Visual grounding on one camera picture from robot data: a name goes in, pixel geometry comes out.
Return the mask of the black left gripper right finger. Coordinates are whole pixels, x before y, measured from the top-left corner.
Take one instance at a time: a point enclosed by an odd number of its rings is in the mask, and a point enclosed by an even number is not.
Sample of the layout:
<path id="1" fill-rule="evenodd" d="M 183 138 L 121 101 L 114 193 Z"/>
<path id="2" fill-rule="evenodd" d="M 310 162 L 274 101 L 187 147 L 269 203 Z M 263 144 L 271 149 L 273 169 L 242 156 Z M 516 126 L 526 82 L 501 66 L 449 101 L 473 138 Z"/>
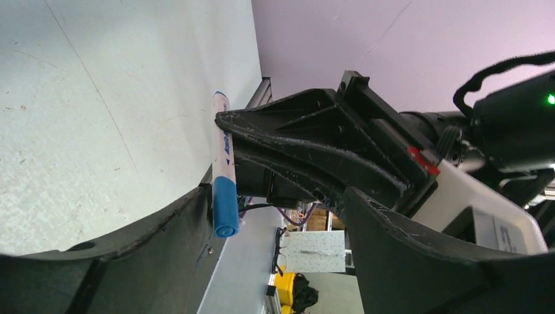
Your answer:
<path id="1" fill-rule="evenodd" d="M 553 313 L 554 253 L 515 254 L 456 239 L 356 188 L 344 218 L 366 313 Z"/>

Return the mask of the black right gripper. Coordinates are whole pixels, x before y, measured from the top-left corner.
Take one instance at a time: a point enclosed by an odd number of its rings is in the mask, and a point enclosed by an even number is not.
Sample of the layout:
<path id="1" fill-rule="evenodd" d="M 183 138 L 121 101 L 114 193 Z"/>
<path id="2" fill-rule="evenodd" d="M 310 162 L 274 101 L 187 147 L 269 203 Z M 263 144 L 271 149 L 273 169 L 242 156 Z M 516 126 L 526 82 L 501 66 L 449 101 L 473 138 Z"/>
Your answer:
<path id="1" fill-rule="evenodd" d="M 368 83 L 368 77 L 347 70 L 338 91 L 313 88 L 217 114 L 216 125 L 233 137 L 239 194 L 275 205 L 318 200 L 343 208 L 345 190 L 356 188 L 388 208 L 399 200 L 423 204 L 439 174 L 440 157 Z M 370 147 L 380 149 L 396 176 L 335 149 Z"/>

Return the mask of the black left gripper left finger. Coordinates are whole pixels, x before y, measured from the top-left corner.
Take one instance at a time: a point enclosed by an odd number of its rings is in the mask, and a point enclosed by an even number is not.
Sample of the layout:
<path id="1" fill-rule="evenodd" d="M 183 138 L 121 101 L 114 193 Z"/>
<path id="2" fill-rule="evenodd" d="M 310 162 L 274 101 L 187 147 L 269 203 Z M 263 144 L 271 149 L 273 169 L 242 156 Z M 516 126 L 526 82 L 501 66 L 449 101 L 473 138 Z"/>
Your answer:
<path id="1" fill-rule="evenodd" d="M 211 187 L 66 251 L 1 255 L 2 313 L 196 313 L 219 259 Z"/>

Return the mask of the blue cap marker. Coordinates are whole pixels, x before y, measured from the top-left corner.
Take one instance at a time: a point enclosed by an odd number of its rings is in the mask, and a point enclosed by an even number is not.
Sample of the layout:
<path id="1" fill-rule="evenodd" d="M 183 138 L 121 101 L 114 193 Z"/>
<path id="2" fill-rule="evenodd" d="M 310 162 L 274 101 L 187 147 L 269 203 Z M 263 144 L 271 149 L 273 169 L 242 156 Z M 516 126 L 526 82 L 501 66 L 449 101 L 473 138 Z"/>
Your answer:
<path id="1" fill-rule="evenodd" d="M 213 226 L 217 237 L 227 238 L 240 230 L 234 147 L 230 133 L 216 124 L 211 132 Z"/>

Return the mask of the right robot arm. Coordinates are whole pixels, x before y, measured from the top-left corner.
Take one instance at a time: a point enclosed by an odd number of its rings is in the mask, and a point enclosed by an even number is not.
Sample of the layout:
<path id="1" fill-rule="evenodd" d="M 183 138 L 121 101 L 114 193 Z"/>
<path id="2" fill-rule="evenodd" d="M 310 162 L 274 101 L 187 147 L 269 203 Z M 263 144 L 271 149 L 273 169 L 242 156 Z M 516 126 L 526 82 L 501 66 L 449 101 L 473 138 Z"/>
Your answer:
<path id="1" fill-rule="evenodd" d="M 397 112 L 346 71 L 337 90 L 313 88 L 216 115 L 231 134 L 242 195 L 275 205 L 342 208 L 356 188 L 407 212 L 437 187 L 448 162 L 523 205 L 554 178 L 554 73 L 494 92 L 471 110 Z"/>

